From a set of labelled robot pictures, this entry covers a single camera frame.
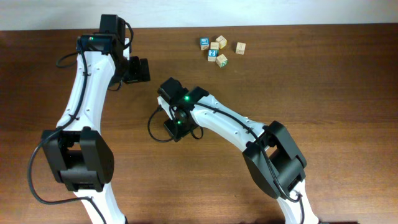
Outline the wooden block blue top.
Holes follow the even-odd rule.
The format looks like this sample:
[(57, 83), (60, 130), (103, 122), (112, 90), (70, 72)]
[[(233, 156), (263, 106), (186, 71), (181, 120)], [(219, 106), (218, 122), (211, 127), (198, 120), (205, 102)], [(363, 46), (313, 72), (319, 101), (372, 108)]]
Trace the wooden block blue top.
[(200, 49), (201, 50), (207, 50), (209, 49), (210, 46), (210, 40), (207, 37), (200, 38)]

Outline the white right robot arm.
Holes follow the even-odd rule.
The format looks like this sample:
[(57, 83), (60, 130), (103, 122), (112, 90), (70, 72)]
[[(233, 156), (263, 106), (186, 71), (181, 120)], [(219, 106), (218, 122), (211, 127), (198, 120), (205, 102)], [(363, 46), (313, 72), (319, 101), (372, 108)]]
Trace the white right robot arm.
[(253, 121), (222, 105), (208, 91), (169, 78), (157, 90), (164, 126), (177, 142), (196, 128), (209, 129), (242, 153), (255, 184), (277, 200), (286, 223), (319, 223), (305, 191), (307, 161), (287, 128)]

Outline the wooden block J green N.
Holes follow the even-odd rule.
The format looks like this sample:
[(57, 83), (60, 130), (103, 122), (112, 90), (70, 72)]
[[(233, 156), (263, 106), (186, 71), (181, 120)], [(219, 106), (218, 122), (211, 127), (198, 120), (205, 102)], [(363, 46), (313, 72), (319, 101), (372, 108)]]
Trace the wooden block J green N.
[(217, 56), (216, 64), (220, 68), (223, 68), (224, 66), (226, 66), (228, 64), (228, 59), (226, 58), (226, 56), (224, 54), (221, 54), (221, 55)]

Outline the wooden block blue 2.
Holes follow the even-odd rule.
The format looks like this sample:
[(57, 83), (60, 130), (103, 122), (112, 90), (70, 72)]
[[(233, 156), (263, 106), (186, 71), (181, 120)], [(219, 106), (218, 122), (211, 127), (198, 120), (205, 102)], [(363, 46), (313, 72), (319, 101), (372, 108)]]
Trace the wooden block blue 2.
[(218, 56), (218, 50), (216, 50), (216, 49), (209, 49), (208, 50), (208, 61), (209, 62), (215, 62), (217, 56)]

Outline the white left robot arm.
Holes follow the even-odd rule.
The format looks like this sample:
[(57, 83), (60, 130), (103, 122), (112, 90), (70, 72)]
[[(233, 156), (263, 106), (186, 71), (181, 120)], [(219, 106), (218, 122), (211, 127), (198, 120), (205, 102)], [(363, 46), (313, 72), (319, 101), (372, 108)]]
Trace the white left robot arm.
[(76, 42), (76, 77), (55, 130), (39, 144), (58, 183), (82, 201), (93, 223), (127, 223), (113, 194), (114, 156), (101, 135), (107, 90), (115, 84), (150, 81), (147, 59), (132, 57), (131, 26), (114, 14), (101, 16), (99, 31)]

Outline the wooden block yellow side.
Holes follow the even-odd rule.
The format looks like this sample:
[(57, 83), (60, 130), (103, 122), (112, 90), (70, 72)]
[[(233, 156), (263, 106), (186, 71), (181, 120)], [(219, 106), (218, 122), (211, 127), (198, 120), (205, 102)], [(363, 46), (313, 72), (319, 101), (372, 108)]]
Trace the wooden block yellow side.
[(219, 49), (223, 49), (228, 43), (228, 41), (222, 35), (216, 38), (216, 42), (219, 45)]

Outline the plain wooden block far right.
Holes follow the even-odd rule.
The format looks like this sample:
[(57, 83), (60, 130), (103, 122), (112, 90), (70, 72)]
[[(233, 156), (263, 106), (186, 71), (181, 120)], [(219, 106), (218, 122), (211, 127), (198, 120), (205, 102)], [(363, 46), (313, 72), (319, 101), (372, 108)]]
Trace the plain wooden block far right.
[(235, 51), (235, 53), (236, 53), (236, 54), (239, 54), (239, 55), (244, 55), (245, 49), (246, 49), (246, 44), (243, 43), (243, 42), (238, 42), (238, 43), (236, 44), (236, 51)]

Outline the wooden block dark green side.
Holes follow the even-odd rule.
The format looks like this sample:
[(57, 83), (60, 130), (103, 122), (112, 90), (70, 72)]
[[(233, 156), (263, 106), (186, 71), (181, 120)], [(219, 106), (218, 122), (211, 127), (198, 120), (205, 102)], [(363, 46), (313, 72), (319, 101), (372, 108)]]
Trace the wooden block dark green side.
[(210, 50), (219, 50), (220, 44), (218, 42), (211, 42), (210, 43)]

